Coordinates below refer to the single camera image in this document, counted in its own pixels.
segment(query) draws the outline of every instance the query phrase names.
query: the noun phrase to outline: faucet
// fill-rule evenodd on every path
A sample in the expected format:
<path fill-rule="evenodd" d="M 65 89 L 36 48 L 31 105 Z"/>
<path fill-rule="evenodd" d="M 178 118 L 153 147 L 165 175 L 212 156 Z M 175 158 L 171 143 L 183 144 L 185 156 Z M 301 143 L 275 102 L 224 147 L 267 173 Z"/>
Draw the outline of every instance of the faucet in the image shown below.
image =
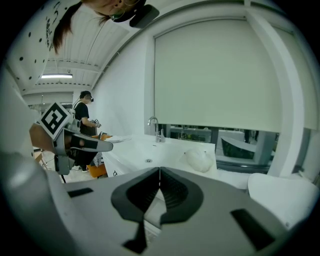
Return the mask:
<path fill-rule="evenodd" d="M 164 136 L 164 129 L 161 129 L 161 134 L 159 134 L 159 122 L 158 119 L 155 116 L 152 116 L 148 120 L 148 126 L 151 125 L 151 121 L 154 121 L 155 124 L 155 142 L 165 142 L 166 137 Z"/>

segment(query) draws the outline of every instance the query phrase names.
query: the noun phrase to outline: ceiling light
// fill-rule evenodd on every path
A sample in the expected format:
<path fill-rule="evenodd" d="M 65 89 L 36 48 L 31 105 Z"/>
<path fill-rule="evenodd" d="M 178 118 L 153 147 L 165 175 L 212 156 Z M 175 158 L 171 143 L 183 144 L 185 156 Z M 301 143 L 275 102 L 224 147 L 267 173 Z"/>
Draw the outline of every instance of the ceiling light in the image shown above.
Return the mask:
<path fill-rule="evenodd" d="M 72 74 L 43 74 L 41 78 L 72 78 Z"/>

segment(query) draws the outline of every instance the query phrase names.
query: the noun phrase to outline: hair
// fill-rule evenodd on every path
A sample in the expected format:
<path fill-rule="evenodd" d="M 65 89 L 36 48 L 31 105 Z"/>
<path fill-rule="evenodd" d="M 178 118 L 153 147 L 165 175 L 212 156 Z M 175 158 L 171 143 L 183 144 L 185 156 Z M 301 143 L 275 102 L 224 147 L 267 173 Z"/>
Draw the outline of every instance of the hair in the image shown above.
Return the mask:
<path fill-rule="evenodd" d="M 67 34 L 70 32 L 72 33 L 71 30 L 71 20 L 72 17 L 75 15 L 75 13 L 79 10 L 81 5 L 85 2 L 88 2 L 88 0 L 82 0 L 78 2 L 75 5 L 72 5 L 69 7 L 69 9 L 65 12 L 63 15 L 62 19 L 60 20 L 58 26 L 54 30 L 54 35 L 53 35 L 53 46 L 54 46 L 54 51 L 56 54 L 58 54 L 58 50 L 63 44 L 63 41 Z M 99 26 L 104 24 L 106 21 L 110 19 L 109 16 L 104 15 L 100 12 L 95 11 L 98 15 L 102 16 L 99 21 Z"/>
<path fill-rule="evenodd" d="M 86 97 L 87 95 L 91 96 L 91 92 L 88 90 L 84 90 L 80 93 L 80 99 L 83 99 L 84 97 Z"/>

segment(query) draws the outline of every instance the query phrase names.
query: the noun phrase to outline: white plastic part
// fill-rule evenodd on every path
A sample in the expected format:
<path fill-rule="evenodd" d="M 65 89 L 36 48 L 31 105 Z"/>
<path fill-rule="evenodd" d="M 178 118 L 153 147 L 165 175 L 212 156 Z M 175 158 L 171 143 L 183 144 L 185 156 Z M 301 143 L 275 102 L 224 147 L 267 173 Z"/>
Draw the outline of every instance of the white plastic part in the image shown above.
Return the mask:
<path fill-rule="evenodd" d="M 319 189 L 311 182 L 300 179 L 273 177 L 254 173 L 248 179 L 250 197 L 267 208 L 291 229 L 311 213 Z"/>
<path fill-rule="evenodd" d="M 214 164 L 214 160 L 200 148 L 189 149 L 186 153 L 188 164 L 197 172 L 206 173 Z"/>
<path fill-rule="evenodd" d="M 0 72 L 0 151 L 33 157 L 29 129 L 34 115 L 19 95 L 15 81 L 5 68 Z"/>

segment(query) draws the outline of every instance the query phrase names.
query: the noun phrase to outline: white curved beam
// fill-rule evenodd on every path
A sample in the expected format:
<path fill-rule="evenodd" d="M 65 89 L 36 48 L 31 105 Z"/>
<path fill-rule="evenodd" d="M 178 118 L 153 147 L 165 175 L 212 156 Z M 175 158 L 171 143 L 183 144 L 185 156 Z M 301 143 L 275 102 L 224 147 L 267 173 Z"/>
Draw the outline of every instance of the white curved beam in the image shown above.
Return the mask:
<path fill-rule="evenodd" d="M 81 70 L 88 71 L 93 73 L 100 73 L 100 68 L 98 66 L 80 62 L 77 60 L 66 60 L 66 59 L 48 59 L 46 65 L 46 69 L 71 69 L 71 70 Z"/>
<path fill-rule="evenodd" d="M 301 82 L 295 63 L 274 28 L 252 10 L 246 11 L 246 17 L 271 58 L 280 86 L 281 133 L 268 175 L 289 176 L 299 155 L 305 124 Z"/>

